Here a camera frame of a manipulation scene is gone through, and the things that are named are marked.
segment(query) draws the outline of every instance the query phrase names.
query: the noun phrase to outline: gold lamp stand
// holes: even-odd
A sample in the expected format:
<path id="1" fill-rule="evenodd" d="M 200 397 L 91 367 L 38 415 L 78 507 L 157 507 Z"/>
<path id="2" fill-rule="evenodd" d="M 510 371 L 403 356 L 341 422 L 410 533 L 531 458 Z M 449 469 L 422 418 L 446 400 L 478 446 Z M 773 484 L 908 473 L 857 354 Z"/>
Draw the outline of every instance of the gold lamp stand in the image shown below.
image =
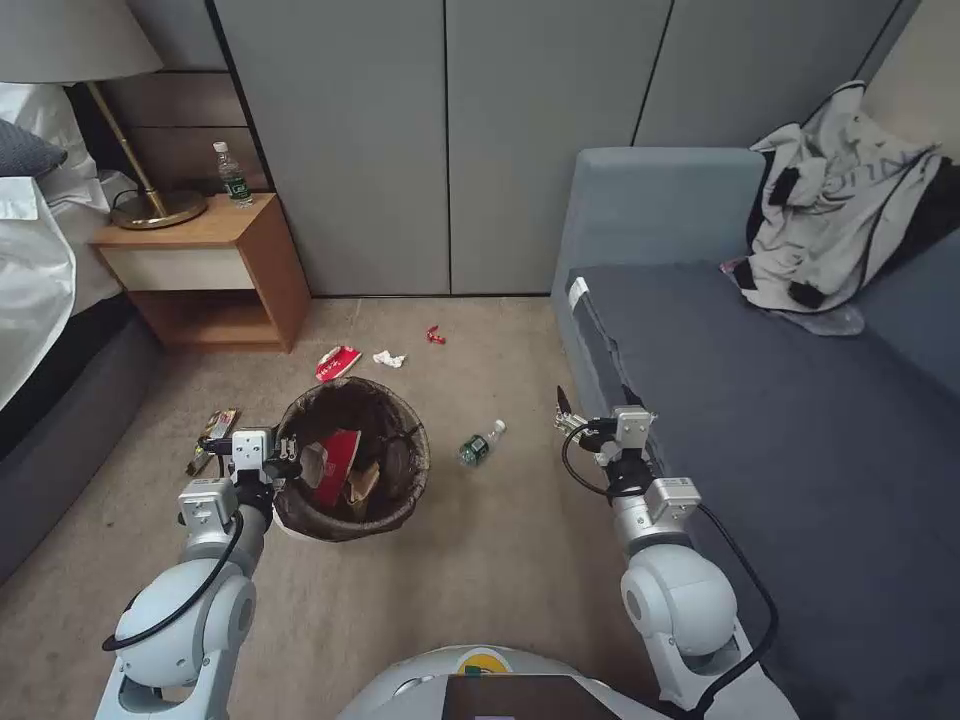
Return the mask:
<path id="1" fill-rule="evenodd" d="M 110 211 L 110 219 L 113 220 L 113 224 L 128 230 L 155 230 L 156 228 L 186 222 L 206 210 L 207 199 L 198 192 L 174 190 L 161 194 L 154 189 L 149 178 L 147 178 L 147 174 L 143 171 L 140 161 L 133 154 L 130 142 L 117 124 L 110 106 L 107 105 L 107 101 L 100 93 L 97 83 L 87 82 L 86 85 L 97 103 L 97 107 L 100 108 L 100 112 L 106 118 L 114 136 L 116 136 L 117 142 L 120 143 L 120 147 L 123 148 L 123 152 L 134 171 L 136 171 L 137 177 L 140 178 L 144 190 L 143 195 L 124 200 Z"/>

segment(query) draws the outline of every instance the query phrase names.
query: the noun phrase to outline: gray wardrobe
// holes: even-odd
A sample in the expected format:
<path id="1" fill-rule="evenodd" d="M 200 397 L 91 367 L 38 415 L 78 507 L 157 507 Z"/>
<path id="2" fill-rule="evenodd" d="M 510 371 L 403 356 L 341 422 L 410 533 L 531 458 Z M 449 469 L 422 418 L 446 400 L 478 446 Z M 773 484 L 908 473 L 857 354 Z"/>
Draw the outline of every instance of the gray wardrobe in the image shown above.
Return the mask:
<path id="1" fill-rule="evenodd" d="M 746 146 L 919 0 L 216 0 L 315 295 L 544 293 L 577 152 Z"/>

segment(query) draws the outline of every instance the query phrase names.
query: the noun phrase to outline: green bottle label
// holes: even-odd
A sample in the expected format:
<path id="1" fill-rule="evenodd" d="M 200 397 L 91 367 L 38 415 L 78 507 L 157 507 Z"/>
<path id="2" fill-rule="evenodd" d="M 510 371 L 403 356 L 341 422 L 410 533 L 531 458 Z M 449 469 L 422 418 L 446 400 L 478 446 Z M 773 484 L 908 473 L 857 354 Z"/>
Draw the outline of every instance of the green bottle label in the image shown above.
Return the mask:
<path id="1" fill-rule="evenodd" d="M 247 181 L 243 178 L 226 180 L 223 185 L 227 188 L 227 195 L 231 200 L 246 200 L 250 197 L 250 188 L 247 187 Z"/>
<path id="2" fill-rule="evenodd" d="M 477 456 L 478 461 L 482 460 L 483 456 L 490 452 L 490 446 L 487 444 L 487 441 L 479 435 L 474 435 L 472 438 L 470 438 L 467 444 Z"/>

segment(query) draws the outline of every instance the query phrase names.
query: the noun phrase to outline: wooden nightstand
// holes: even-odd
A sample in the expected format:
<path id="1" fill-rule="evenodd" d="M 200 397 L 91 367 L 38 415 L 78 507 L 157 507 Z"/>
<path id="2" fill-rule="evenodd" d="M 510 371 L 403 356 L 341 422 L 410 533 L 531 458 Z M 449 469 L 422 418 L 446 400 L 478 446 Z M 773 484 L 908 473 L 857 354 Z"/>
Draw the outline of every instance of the wooden nightstand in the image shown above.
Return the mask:
<path id="1" fill-rule="evenodd" d="M 200 217 L 160 230 L 100 230 L 93 242 L 170 348 L 290 352 L 310 291 L 280 201 L 209 198 Z"/>

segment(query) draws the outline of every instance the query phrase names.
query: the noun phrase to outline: carpet floor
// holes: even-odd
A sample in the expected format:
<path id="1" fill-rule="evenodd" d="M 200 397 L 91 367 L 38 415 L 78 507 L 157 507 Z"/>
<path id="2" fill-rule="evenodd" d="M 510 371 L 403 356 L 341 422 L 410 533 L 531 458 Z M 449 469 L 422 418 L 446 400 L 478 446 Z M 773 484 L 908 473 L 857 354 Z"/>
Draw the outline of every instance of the carpet floor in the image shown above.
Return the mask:
<path id="1" fill-rule="evenodd" d="M 445 346 L 424 339 L 437 323 Z M 100 643 L 129 598 L 177 560 L 176 498 L 204 421 L 237 406 L 241 424 L 276 423 L 341 343 L 364 351 L 353 374 L 420 415 L 430 481 L 394 533 L 337 545 L 267 534 L 231 718 L 332 718 L 387 665 L 464 643 L 531 650 L 654 696 L 621 606 L 609 508 L 560 463 L 556 386 L 574 393 L 548 301 L 332 300 L 313 303 L 290 355 L 167 358 L 110 458 L 0 588 L 0 717 L 93 717 L 112 663 Z M 406 364 L 375 365 L 383 349 L 406 353 Z M 460 467 L 460 443 L 496 418 L 508 429 L 494 452 Z"/>

